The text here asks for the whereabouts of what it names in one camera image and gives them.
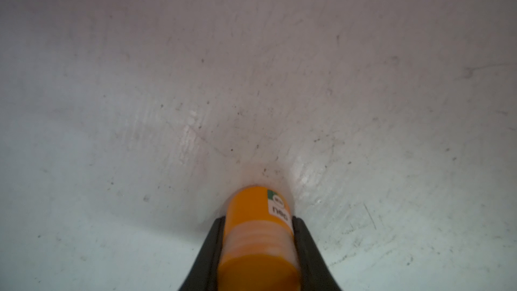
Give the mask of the orange paint can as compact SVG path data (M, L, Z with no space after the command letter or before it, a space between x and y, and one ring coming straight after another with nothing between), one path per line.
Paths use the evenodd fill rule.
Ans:
M218 264L218 289L300 289L292 214L282 194L252 186L230 199Z

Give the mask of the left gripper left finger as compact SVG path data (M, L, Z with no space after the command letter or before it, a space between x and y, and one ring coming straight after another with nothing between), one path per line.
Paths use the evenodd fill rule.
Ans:
M218 265L222 253L225 221L225 216L214 220L179 291L218 290Z

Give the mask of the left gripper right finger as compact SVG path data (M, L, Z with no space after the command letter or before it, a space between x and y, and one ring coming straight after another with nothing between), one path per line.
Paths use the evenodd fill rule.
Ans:
M301 291L341 291L303 219L292 218Z

